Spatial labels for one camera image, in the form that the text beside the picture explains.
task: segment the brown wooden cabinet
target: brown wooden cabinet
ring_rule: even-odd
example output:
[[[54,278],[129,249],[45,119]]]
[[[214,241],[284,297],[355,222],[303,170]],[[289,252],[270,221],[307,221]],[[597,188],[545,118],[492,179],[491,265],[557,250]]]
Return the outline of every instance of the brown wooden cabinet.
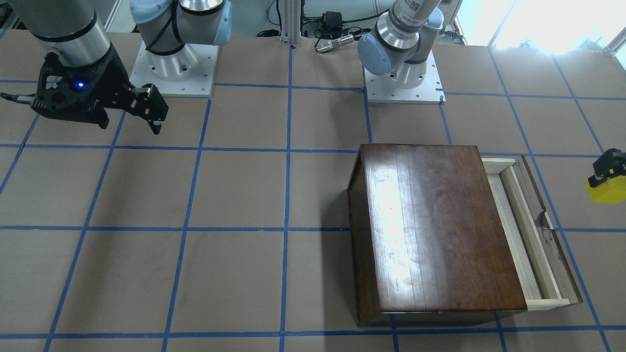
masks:
[[[480,323],[582,301],[523,157],[361,145],[348,198],[360,326],[385,314]]]

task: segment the yellow object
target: yellow object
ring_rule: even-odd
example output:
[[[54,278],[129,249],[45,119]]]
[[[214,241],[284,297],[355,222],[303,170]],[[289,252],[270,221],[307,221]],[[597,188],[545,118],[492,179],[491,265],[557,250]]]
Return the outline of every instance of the yellow object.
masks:
[[[618,176],[592,188],[586,180],[587,191],[596,203],[617,204],[626,199],[626,176]]]

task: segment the white mounting plate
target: white mounting plate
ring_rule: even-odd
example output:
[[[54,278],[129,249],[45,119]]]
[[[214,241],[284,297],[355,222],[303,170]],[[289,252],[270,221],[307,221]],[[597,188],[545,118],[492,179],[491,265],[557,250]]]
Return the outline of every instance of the white mounting plate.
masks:
[[[130,83],[141,87],[153,83],[163,96],[184,96],[189,98],[210,98],[215,78],[218,46],[191,45],[198,56],[198,66],[190,70],[188,77],[180,81],[164,81],[152,73],[146,55],[146,44],[141,42],[137,60],[130,74]]]
[[[415,88],[398,88],[389,75],[376,76],[363,68],[367,101],[370,103],[439,104],[446,101],[433,52],[428,54],[426,76]]]

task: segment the polished wood surface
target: polished wood surface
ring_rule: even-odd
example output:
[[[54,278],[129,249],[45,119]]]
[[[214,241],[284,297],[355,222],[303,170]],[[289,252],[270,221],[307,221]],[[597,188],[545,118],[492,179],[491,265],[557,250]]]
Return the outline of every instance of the polished wood surface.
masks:
[[[367,272],[365,251],[355,252],[358,289],[376,278],[377,302],[358,293],[362,319],[365,304],[381,313],[526,309],[476,147],[361,145],[349,199],[354,248],[369,242],[374,256]]]

